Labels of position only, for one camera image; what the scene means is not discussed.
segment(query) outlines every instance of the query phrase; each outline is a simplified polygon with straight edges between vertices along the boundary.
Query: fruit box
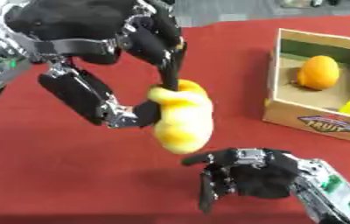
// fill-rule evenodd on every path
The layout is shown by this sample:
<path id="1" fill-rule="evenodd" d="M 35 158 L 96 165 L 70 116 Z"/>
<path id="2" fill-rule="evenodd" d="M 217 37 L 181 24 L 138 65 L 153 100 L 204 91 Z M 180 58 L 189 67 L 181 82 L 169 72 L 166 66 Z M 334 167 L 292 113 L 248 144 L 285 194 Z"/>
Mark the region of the fruit box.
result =
<path id="1" fill-rule="evenodd" d="M 304 62 L 318 55 L 338 62 L 335 86 L 315 91 L 294 84 Z M 339 112 L 350 101 L 350 38 L 280 29 L 271 54 L 268 93 L 265 122 L 350 140 L 350 115 Z"/>

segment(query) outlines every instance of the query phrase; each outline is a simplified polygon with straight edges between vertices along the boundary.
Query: orange fruit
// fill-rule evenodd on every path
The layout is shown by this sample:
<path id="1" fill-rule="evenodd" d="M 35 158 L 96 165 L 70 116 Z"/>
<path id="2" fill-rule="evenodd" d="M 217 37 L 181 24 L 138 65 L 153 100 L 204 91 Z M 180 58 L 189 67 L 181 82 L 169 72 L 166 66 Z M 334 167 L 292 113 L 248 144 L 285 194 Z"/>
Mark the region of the orange fruit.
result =
<path id="1" fill-rule="evenodd" d="M 331 88 L 340 77 L 337 62 L 328 56 L 308 59 L 297 74 L 297 84 L 302 87 L 322 90 Z"/>

